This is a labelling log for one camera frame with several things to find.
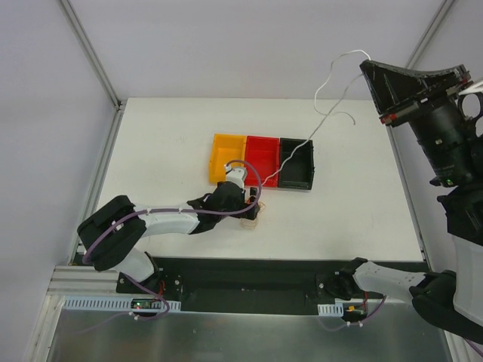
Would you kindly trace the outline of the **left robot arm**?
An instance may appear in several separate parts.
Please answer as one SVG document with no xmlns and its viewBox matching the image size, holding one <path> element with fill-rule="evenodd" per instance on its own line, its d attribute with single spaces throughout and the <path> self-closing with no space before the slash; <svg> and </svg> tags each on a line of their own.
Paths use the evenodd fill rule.
<svg viewBox="0 0 483 362">
<path fill-rule="evenodd" d="M 85 247 L 82 263 L 98 272 L 114 269 L 142 293 L 162 295 L 165 278 L 155 260 L 135 245 L 156 235 L 209 232 L 227 217 L 254 221 L 260 211 L 260 188 L 250 194 L 229 181 L 177 207 L 149 209 L 126 195 L 114 197 L 77 228 Z"/>
</svg>

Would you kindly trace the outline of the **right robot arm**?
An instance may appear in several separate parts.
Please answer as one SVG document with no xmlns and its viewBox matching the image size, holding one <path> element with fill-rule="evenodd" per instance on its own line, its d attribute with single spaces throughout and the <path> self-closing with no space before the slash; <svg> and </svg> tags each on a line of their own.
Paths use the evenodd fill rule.
<svg viewBox="0 0 483 362">
<path fill-rule="evenodd" d="M 404 69 L 365 60 L 360 70 L 380 121 L 408 124 L 434 171 L 432 184 L 454 242 L 457 270 L 408 272 L 363 258 L 328 278 L 325 291 L 348 300 L 375 292 L 410 304 L 424 321 L 470 342 L 482 341 L 482 137 L 477 117 L 463 111 L 482 96 L 465 66 L 438 71 Z"/>
</svg>

